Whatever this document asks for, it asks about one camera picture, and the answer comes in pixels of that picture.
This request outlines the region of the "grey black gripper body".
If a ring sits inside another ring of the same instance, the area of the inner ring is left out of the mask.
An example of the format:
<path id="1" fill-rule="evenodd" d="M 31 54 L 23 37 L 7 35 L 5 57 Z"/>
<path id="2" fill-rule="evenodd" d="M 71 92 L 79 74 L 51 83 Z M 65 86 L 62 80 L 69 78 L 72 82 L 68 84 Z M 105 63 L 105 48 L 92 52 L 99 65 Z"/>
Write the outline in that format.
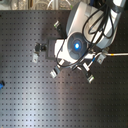
<path id="1" fill-rule="evenodd" d="M 49 60 L 55 59 L 55 55 L 54 55 L 55 43 L 56 43 L 56 38 L 49 38 L 47 40 L 46 58 Z"/>

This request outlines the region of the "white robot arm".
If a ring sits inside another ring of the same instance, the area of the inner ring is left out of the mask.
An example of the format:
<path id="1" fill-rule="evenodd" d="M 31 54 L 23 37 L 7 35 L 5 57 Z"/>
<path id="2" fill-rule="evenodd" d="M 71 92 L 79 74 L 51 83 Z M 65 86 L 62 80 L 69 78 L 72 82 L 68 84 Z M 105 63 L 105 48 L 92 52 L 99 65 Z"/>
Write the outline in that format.
<path id="1" fill-rule="evenodd" d="M 104 49 L 111 45 L 125 3 L 126 0 L 105 0 L 100 8 L 84 2 L 77 3 L 67 20 L 67 37 L 55 42 L 56 59 L 73 66 L 85 58 L 91 59 L 94 47 Z"/>

